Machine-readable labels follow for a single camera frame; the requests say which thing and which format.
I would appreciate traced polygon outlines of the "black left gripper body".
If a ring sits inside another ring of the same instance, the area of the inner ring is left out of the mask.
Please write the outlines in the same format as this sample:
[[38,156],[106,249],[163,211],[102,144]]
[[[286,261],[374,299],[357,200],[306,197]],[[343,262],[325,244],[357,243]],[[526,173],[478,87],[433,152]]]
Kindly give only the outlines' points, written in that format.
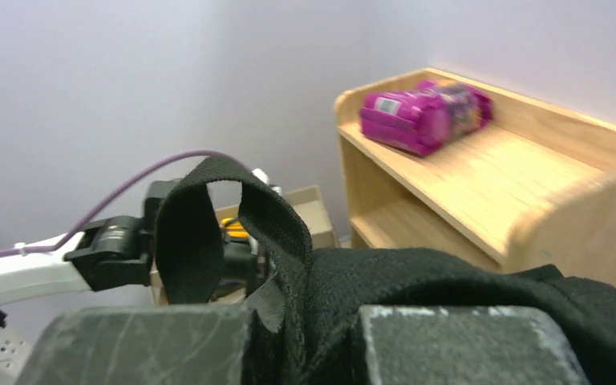
[[[178,182],[178,179],[152,182],[143,200],[143,250],[150,258],[154,257],[156,214]],[[268,280],[274,264],[266,260],[258,242],[242,226],[236,208],[219,209],[217,220],[225,247],[225,269],[213,296],[246,298]]]

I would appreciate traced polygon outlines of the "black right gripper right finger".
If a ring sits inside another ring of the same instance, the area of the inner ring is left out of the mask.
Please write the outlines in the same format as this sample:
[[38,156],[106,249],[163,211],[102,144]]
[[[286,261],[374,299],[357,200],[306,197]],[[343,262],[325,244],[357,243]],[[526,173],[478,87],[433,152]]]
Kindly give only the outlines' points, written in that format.
[[523,306],[362,306],[357,384],[587,384],[569,340]]

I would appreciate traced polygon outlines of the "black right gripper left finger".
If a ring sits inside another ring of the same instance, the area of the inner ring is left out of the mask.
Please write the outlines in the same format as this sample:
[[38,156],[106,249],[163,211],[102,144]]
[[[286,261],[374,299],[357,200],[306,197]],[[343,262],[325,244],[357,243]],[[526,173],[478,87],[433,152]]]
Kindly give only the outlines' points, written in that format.
[[44,330],[17,382],[241,384],[256,322],[234,305],[77,310]]

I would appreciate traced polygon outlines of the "black fabric tote bag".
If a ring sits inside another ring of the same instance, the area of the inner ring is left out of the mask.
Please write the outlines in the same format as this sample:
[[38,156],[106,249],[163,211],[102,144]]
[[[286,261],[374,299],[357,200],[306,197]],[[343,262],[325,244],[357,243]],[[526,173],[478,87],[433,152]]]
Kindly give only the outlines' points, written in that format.
[[[224,244],[208,191],[221,180],[238,182],[241,196],[245,184],[275,193],[235,159],[214,155],[165,197],[156,214],[155,262],[173,305],[206,302],[221,278]],[[345,347],[360,306],[440,305],[539,309],[562,328],[592,384],[616,384],[613,286],[566,277],[553,265],[490,273],[434,249],[313,249],[299,261],[259,243],[274,261],[285,302],[287,383],[349,381]]]

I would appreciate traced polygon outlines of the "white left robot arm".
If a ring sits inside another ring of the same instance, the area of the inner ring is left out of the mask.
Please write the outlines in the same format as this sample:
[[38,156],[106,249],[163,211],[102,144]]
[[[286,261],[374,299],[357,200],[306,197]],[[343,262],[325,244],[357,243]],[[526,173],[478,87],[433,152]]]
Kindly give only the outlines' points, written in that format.
[[[72,236],[20,245],[17,254],[0,257],[0,307],[49,294],[153,286],[156,214],[175,186],[174,180],[152,182],[142,217],[92,221]],[[0,328],[4,327],[6,314],[0,309]]]

